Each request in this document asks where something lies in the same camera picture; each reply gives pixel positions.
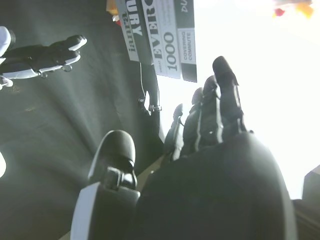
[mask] wire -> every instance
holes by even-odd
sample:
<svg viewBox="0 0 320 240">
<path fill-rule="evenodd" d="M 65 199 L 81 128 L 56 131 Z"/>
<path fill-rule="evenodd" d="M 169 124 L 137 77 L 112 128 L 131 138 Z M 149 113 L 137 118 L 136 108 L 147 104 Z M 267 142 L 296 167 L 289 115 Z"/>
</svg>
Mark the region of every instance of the wire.
<svg viewBox="0 0 320 240">
<path fill-rule="evenodd" d="M 141 88 L 142 88 L 142 92 L 143 92 L 144 98 L 146 98 L 146 93 L 145 93 L 145 90 L 144 90 L 144 85 L 142 84 L 142 65 L 141 65 L 141 62 L 140 62 L 140 82 L 141 82 Z"/>
</svg>

